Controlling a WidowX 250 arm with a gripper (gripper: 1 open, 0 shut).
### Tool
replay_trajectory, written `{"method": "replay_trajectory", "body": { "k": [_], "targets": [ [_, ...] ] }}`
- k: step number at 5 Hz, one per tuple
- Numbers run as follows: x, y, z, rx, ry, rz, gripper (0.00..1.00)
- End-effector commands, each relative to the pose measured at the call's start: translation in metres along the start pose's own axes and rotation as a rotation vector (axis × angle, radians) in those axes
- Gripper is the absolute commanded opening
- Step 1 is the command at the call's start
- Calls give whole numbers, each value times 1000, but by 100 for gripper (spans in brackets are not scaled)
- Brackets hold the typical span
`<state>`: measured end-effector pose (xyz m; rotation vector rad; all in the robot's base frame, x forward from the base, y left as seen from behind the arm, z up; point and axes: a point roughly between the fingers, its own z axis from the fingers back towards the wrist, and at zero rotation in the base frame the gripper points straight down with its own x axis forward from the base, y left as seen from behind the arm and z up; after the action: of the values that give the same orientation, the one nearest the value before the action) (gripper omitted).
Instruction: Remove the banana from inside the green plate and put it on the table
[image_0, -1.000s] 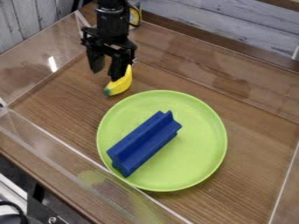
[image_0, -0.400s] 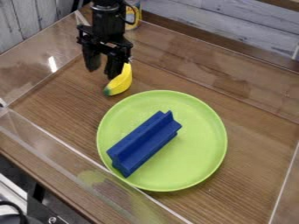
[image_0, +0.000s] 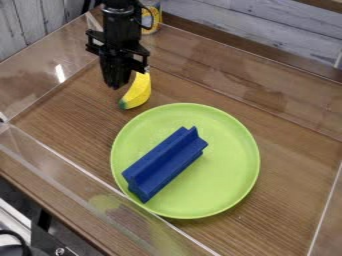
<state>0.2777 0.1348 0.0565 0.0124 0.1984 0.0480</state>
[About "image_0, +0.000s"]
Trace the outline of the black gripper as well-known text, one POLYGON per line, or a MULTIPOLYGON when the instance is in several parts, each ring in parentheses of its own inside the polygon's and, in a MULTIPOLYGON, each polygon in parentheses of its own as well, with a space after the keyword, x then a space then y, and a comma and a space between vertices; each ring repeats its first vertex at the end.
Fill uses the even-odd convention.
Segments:
POLYGON ((101 68, 106 84, 119 89, 123 87, 131 77, 133 70, 140 73, 149 71, 150 51, 138 41, 126 42, 122 46, 113 46, 106 42, 105 33, 89 29, 86 31, 89 42, 86 50, 95 55, 101 55, 101 68), (113 58, 121 58, 123 61, 115 63, 113 58))

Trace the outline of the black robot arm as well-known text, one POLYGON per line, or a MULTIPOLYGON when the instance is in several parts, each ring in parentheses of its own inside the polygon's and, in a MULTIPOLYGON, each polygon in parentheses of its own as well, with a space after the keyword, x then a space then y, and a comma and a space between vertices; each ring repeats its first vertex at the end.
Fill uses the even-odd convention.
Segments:
POLYGON ((144 9, 140 0, 103 0, 103 30, 86 31, 86 50, 99 56, 103 79, 114 89, 129 83, 133 71, 148 72, 150 51, 141 39, 153 26, 142 23, 144 9))

